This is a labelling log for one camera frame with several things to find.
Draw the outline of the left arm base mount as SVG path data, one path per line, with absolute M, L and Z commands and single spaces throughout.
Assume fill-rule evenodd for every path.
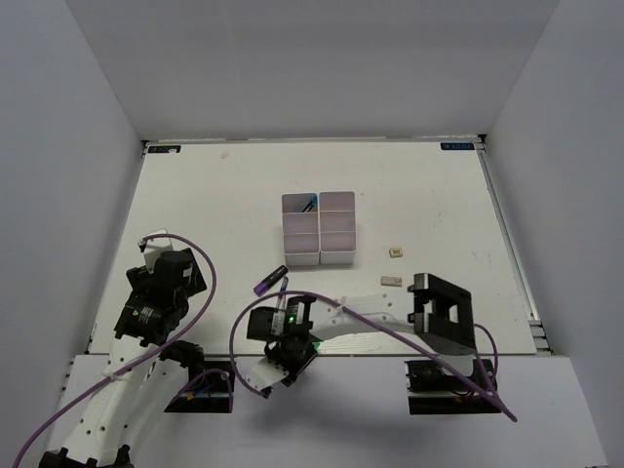
M 235 376 L 229 360 L 204 358 L 188 372 L 187 384 L 165 409 L 167 413 L 228 414 L 233 410 Z

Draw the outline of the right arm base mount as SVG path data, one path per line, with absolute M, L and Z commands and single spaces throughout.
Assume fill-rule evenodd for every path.
M 410 415 L 496 414 L 501 410 L 432 361 L 405 361 Z

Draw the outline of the black-handled scissors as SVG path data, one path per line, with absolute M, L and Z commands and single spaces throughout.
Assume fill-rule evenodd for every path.
M 286 297 L 284 295 L 280 295 L 278 297 L 276 309 L 274 310 L 272 323 L 271 323 L 271 334 L 278 336 L 283 332 L 284 328 L 284 320 L 286 316 Z

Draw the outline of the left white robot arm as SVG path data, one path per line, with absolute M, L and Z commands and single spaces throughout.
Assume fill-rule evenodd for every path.
M 173 343 L 189 300 L 207 285 L 190 249 L 166 248 L 127 271 L 131 293 L 114 328 L 103 384 L 89 396 L 77 425 L 42 467 L 129 467 L 139 442 L 177 388 L 206 377 L 200 347 Z

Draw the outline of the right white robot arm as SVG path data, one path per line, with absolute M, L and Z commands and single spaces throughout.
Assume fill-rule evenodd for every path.
M 249 315 L 247 339 L 265 344 L 264 357 L 244 382 L 263 395 L 276 383 L 293 384 L 318 356 L 316 345 L 349 334 L 382 332 L 394 339 L 417 337 L 418 346 L 442 359 L 440 375 L 449 387 L 472 381 L 476 356 L 472 295 L 430 273 L 419 273 L 405 292 L 321 298 L 292 292 L 277 307 L 256 307 Z

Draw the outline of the purple highlighter marker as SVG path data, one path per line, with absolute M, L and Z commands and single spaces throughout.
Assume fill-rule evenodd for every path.
M 269 273 L 264 279 L 262 279 L 254 288 L 253 292 L 257 296 L 263 296 L 270 289 L 272 289 L 280 280 L 282 280 L 289 272 L 289 268 L 286 265 L 280 265 L 271 273 Z

